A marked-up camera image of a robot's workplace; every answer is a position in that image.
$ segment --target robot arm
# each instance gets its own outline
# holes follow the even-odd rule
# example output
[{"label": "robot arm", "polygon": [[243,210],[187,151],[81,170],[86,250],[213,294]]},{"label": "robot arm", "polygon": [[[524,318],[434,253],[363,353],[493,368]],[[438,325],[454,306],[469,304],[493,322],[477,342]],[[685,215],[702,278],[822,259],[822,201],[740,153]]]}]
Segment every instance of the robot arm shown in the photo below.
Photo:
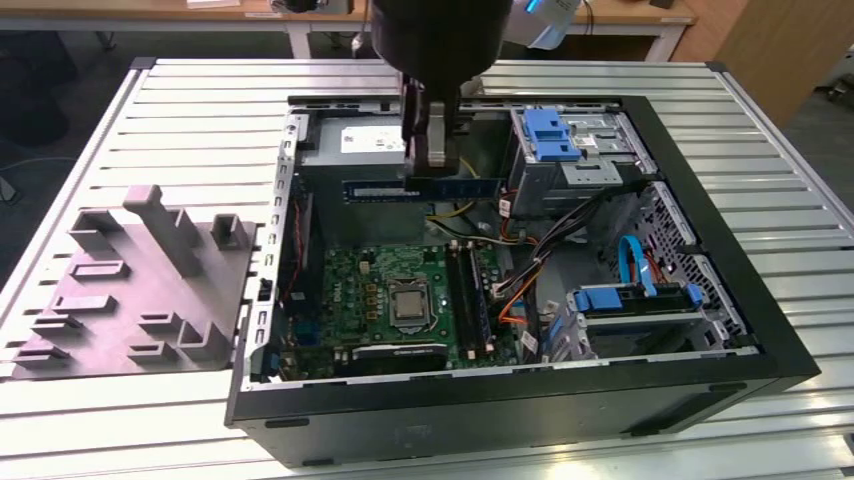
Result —
[{"label": "robot arm", "polygon": [[[462,84],[490,68],[505,39],[534,48],[556,48],[578,2],[373,0],[374,49],[402,73],[402,136],[410,188],[418,189],[419,182],[453,175],[459,169],[454,129]],[[435,107],[443,117],[445,144],[431,148],[427,133]]]}]

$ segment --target side panel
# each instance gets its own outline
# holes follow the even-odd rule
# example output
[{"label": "side panel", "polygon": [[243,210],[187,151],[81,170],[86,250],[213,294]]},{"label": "side panel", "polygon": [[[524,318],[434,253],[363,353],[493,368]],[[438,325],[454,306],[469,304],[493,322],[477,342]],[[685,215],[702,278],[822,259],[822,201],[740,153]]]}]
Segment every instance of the side panel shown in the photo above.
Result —
[{"label": "side panel", "polygon": [[708,385],[686,385],[237,425],[289,466],[391,460],[658,433],[658,427],[676,431],[768,383],[712,391]]}]

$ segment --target black cable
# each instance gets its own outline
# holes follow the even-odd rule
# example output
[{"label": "black cable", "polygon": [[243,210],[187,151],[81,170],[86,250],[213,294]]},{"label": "black cable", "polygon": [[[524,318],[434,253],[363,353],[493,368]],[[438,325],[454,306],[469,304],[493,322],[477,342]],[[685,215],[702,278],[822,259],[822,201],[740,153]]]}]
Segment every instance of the black cable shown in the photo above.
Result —
[{"label": "black cable", "polygon": [[528,365],[540,362],[544,351],[544,342],[541,341],[544,327],[540,312],[537,311],[537,280],[532,282],[532,286],[522,296],[522,302],[525,304],[525,319],[528,321],[526,329],[534,337],[534,340],[537,340],[537,352],[532,352],[528,347],[524,347],[522,363]]},{"label": "black cable", "polygon": [[585,2],[585,7],[588,8],[588,26],[585,27],[585,35],[593,35],[593,29],[596,25],[596,16],[593,14],[593,7],[590,6],[590,0],[582,0]]},{"label": "black cable", "polygon": [[546,232],[546,235],[541,237],[540,243],[537,244],[537,246],[534,247],[534,251],[532,252],[529,262],[517,269],[518,273],[514,273],[508,277],[501,288],[498,288],[498,291],[502,292],[508,290],[513,285],[516,285],[521,280],[525,280],[534,273],[534,270],[540,268],[546,262],[546,259],[552,255],[554,247],[558,245],[562,239],[585,228],[597,210],[600,209],[600,206],[602,205],[602,203],[605,203],[606,200],[618,195],[641,191],[649,184],[650,182],[648,180],[640,180],[626,185],[621,185],[620,187],[606,188],[593,197],[585,200],[570,213],[561,217],[561,219],[549,229],[549,232]]},{"label": "black cable", "polygon": [[353,37],[350,41],[350,49],[353,52],[353,58],[357,58],[357,54],[362,49],[362,45],[365,45],[365,29],[369,24],[369,12],[371,10],[371,1],[369,0],[365,4],[365,16],[362,17],[362,27],[359,28],[359,33]]},{"label": "black cable", "polygon": [[[473,207],[474,207],[474,203],[470,204],[470,206],[459,213],[459,215],[457,215],[457,217],[464,221],[466,226],[472,228],[473,235],[481,235],[481,230],[478,229],[478,225],[476,224],[476,222],[473,222],[472,218],[469,218],[469,215],[468,215],[469,210],[472,210]],[[461,209],[459,205],[454,203],[454,211],[459,209]]]}]

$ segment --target motherboard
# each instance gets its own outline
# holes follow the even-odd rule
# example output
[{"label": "motherboard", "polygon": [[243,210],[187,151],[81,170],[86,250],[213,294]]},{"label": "motherboard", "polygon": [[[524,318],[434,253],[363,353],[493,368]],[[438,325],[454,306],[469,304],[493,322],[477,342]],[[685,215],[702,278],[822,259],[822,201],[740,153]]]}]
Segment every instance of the motherboard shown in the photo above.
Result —
[{"label": "motherboard", "polygon": [[[500,280],[497,253],[488,245],[474,248],[472,255],[480,281],[466,279],[462,283],[481,289],[468,299],[484,298],[486,302],[492,283]],[[346,366],[355,363],[358,355],[401,357],[409,354],[407,347],[417,348],[415,356],[438,370],[517,363],[510,329],[492,330],[484,324],[489,333],[482,333],[481,324],[476,322],[477,328],[470,329],[458,321],[455,312],[468,299],[454,288],[461,283],[454,278],[459,273],[447,265],[455,256],[449,246],[326,251],[319,320],[293,324],[299,377],[349,376]],[[465,347],[461,342],[480,335],[484,342]],[[383,368],[369,373],[394,373],[386,370],[389,362],[381,364]],[[366,373],[363,367],[358,373]]]}]

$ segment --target metal slatted table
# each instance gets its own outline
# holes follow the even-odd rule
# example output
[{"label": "metal slatted table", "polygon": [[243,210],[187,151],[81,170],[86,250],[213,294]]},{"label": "metal slatted table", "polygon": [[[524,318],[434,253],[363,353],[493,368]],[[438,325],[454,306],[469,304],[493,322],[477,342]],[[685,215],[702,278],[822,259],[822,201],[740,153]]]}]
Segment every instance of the metal slatted table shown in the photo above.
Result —
[{"label": "metal slatted table", "polygon": [[[845,439],[854,425],[854,222],[730,76],[702,64],[500,62],[484,83],[490,94],[650,98],[824,373],[678,435],[361,464],[325,475],[841,478],[840,468],[854,465]],[[374,61],[159,60],[133,70],[0,296],[0,377],[77,248],[63,232],[81,208],[118,208],[127,185],[157,183],[165,203],[197,221],[227,210],[266,222],[289,96],[394,94],[395,85]],[[0,384],[0,477],[299,474],[223,427],[230,377]]]}]

